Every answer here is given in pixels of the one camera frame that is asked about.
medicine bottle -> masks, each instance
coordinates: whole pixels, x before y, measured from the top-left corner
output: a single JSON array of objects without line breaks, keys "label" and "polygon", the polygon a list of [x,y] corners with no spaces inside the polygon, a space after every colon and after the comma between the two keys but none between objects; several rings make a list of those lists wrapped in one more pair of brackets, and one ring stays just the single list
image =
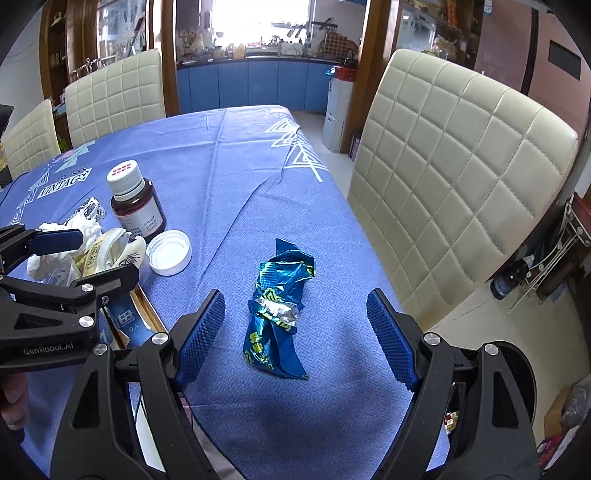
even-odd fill
[{"label": "medicine bottle", "polygon": [[107,182],[113,192],[111,208],[123,228],[143,237],[146,243],[164,232],[166,218],[154,184],[143,178],[135,160],[113,168]]}]

dark bottle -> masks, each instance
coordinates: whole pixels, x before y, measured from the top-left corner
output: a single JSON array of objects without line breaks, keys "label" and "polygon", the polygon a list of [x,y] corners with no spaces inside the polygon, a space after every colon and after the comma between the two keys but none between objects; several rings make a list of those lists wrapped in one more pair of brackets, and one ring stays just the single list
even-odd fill
[{"label": "dark bottle", "polygon": [[156,195],[154,184],[143,178],[135,160],[124,161],[107,175],[113,191],[111,208],[119,223],[128,232],[149,243],[164,232],[166,217]]},{"label": "dark bottle", "polygon": [[507,266],[498,277],[491,281],[491,293],[497,300],[504,299],[515,290],[527,277],[527,272],[533,264],[534,256],[522,258]]}]

bottle label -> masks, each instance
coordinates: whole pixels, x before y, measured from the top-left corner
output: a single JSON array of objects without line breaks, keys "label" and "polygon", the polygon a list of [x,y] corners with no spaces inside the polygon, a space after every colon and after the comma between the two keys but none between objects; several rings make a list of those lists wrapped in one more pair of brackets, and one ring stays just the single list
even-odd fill
[{"label": "bottle label", "polygon": [[115,216],[119,219],[121,226],[128,232],[143,237],[154,233],[164,221],[154,197],[134,213]]}]

kitchen counter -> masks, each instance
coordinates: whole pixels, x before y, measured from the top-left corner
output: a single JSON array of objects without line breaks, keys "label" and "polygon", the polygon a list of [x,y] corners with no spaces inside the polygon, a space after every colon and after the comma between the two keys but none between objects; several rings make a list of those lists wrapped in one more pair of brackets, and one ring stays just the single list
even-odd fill
[{"label": "kitchen counter", "polygon": [[189,69],[192,67],[200,67],[203,65],[212,65],[220,63],[237,63],[243,61],[299,61],[299,62],[313,62],[313,63],[326,63],[331,65],[342,65],[342,61],[334,61],[328,59],[318,59],[313,57],[296,57],[289,55],[252,55],[244,57],[243,59],[230,59],[228,57],[218,57],[216,59],[210,59],[208,61],[203,60],[183,60],[177,63],[177,70]]},{"label": "kitchen counter", "polygon": [[282,105],[292,111],[326,113],[329,77],[339,62],[307,57],[255,55],[218,57],[177,66],[181,113],[252,105]]}]

chair backrest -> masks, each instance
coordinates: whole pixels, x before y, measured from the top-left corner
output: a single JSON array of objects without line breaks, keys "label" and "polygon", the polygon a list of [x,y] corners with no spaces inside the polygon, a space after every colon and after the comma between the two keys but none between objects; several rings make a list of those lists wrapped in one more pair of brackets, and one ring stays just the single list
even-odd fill
[{"label": "chair backrest", "polygon": [[56,126],[51,102],[43,100],[2,137],[4,154],[13,180],[58,156]]},{"label": "chair backrest", "polygon": [[160,52],[143,51],[69,84],[66,113],[74,148],[164,118]]},{"label": "chair backrest", "polygon": [[494,274],[549,208],[577,150],[573,129],[521,93],[396,51],[348,201],[405,312],[431,328]]}]

